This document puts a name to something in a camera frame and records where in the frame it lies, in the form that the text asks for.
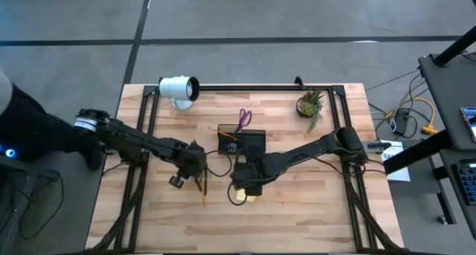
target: potted plant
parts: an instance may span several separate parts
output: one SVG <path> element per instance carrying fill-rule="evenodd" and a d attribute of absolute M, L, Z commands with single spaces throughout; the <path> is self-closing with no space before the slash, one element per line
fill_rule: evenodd
<path fill-rule="evenodd" d="M 311 118 L 311 123 L 307 129 L 307 133 L 310 133 L 318 122 L 321 116 L 322 109 L 322 91 L 311 89 L 305 95 L 303 95 L 296 102 L 296 111 L 301 117 Z"/>

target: succulent plant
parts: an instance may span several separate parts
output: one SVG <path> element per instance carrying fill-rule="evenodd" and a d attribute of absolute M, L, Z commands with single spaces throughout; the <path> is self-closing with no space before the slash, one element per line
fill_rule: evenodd
<path fill-rule="evenodd" d="M 303 112 L 305 115 L 312 116 L 316 113 L 317 109 L 312 103 L 302 100 L 300 102 L 300 111 Z"/>
<path fill-rule="evenodd" d="M 322 91 L 312 89 L 305 93 L 305 95 L 303 96 L 303 101 L 310 102 L 314 105 L 319 105 L 322 104 L 323 96 L 324 95 L 322 94 Z"/>
<path fill-rule="evenodd" d="M 321 117 L 320 114 L 316 113 L 311 117 L 311 123 L 309 124 L 309 128 L 307 128 L 307 133 L 310 133 L 314 128 L 315 125 L 318 123 L 318 119 Z"/>
<path fill-rule="evenodd" d="M 310 133 L 316 126 L 318 119 L 321 117 L 319 112 L 322 109 L 322 91 L 311 89 L 303 95 L 300 102 L 300 111 L 307 116 L 311 116 L 311 123 L 307 132 Z"/>

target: concrete floor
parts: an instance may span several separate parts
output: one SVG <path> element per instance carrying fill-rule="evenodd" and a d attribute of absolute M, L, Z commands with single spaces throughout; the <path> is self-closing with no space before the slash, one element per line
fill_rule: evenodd
<path fill-rule="evenodd" d="M 144 0 L 0 0 L 0 40 L 133 39 Z M 260 36 L 453 36 L 476 23 L 472 0 L 151 0 L 143 38 Z M 131 83 L 197 76 L 202 83 L 364 83 L 371 87 L 416 69 L 422 55 L 450 42 L 141 46 Z M 115 114 L 130 45 L 1 47 L 0 66 L 51 113 L 73 122 L 81 108 Z M 367 93 L 385 111 L 396 107 L 411 76 Z M 431 100 L 431 95 L 424 94 Z M 427 116 L 430 110 L 415 103 Z M 416 116 L 419 125 L 422 118 Z M 437 116 L 437 129 L 443 124 Z M 385 128 L 381 138 L 393 139 Z M 81 250 L 100 173 L 77 154 L 55 153 L 39 167 L 59 170 L 65 202 L 35 239 L 18 239 L 16 254 Z M 453 192 L 457 225 L 435 222 L 436 196 L 394 196 L 405 247 L 473 254 L 476 242 Z M 39 193 L 25 230 L 35 230 L 58 203 L 57 187 Z"/>

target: plant pot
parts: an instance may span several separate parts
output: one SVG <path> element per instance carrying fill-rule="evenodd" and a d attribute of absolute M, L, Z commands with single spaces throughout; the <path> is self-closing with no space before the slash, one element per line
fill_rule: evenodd
<path fill-rule="evenodd" d="M 299 114 L 300 117 L 305 117 L 305 118 L 311 118 L 314 116 L 314 114 L 311 114 L 311 115 L 307 115 L 307 114 L 304 114 L 303 112 L 300 111 L 299 109 L 299 105 L 300 105 L 300 102 L 303 98 L 299 98 L 299 100 L 297 100 L 296 102 L 296 112 L 297 114 Z"/>

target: white lamp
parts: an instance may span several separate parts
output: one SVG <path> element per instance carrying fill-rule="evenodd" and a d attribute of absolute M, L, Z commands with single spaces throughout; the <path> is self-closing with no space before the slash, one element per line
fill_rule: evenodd
<path fill-rule="evenodd" d="M 158 84 L 161 96 L 169 97 L 173 108 L 181 111 L 189 109 L 200 94 L 200 83 L 196 77 L 164 78 Z"/>

